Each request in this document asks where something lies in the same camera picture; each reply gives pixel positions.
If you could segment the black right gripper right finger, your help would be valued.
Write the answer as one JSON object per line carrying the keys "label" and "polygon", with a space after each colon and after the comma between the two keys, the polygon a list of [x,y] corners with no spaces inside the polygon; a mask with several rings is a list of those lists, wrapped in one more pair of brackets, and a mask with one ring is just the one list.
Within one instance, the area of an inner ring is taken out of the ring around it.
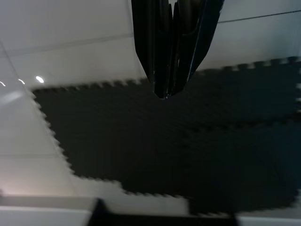
{"label": "black right gripper right finger", "polygon": [[178,0],[175,3],[170,95],[183,91],[207,55],[222,7],[222,0]]}

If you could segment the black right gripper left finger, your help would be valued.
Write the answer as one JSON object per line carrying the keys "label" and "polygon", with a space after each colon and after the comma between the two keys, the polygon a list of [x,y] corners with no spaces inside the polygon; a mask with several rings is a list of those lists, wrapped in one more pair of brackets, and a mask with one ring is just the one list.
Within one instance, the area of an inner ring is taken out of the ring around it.
{"label": "black right gripper left finger", "polygon": [[135,51],[158,98],[172,90],[173,15],[167,0],[131,1]]}

